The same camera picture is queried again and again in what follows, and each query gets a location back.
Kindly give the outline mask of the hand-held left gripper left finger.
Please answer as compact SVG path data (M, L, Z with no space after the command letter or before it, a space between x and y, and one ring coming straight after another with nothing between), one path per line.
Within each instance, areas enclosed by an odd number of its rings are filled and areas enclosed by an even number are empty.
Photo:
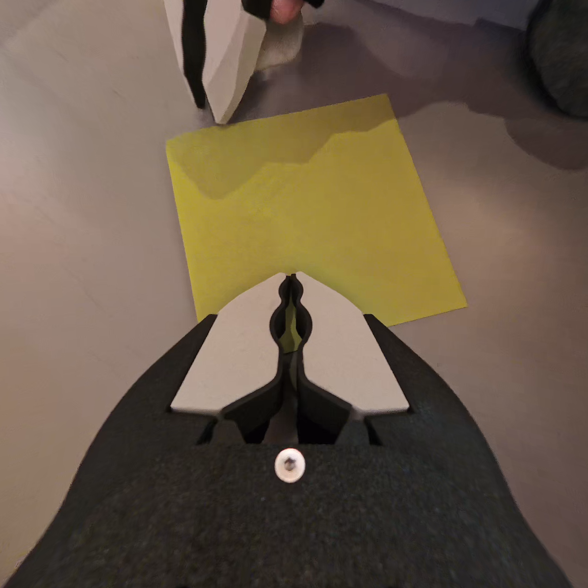
M247 442L260 442L282 404L289 301L290 276L277 273L210 315L171 411L233 422Z

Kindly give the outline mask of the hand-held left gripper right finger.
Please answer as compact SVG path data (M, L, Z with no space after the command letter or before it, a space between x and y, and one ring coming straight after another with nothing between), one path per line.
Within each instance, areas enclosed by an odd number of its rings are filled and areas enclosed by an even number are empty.
M344 427L366 418L406 413L401 386L368 318L337 291L293 274L300 345L296 357L298 416L310 439L334 442Z

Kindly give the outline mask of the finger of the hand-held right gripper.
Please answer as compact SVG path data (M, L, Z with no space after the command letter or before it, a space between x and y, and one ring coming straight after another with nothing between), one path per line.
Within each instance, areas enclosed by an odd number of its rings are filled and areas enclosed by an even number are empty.
M181 73L195 106L206 107L202 82L206 56L204 17L207 1L164 1L168 26Z
M266 20L247 12L241 1L208 1L203 24L202 84L215 123L225 125L254 74Z

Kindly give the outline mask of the yellow square paper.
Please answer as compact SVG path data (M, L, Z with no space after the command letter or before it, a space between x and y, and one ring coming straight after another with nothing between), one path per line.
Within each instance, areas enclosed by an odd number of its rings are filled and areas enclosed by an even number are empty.
M188 132L166 158L199 320L298 271L386 327L467 307L386 94Z

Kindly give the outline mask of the dark grey round object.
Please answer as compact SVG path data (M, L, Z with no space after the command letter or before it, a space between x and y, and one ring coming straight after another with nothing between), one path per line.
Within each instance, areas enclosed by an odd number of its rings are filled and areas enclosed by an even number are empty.
M587 1L538 1L527 23L525 52L553 106L587 119Z

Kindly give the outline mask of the person's right hand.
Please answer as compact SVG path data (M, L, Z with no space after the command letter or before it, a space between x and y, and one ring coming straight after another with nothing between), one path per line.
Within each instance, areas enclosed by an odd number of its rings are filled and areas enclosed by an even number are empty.
M301 12L305 1L275 0L270 6L270 20L279 25L286 25Z

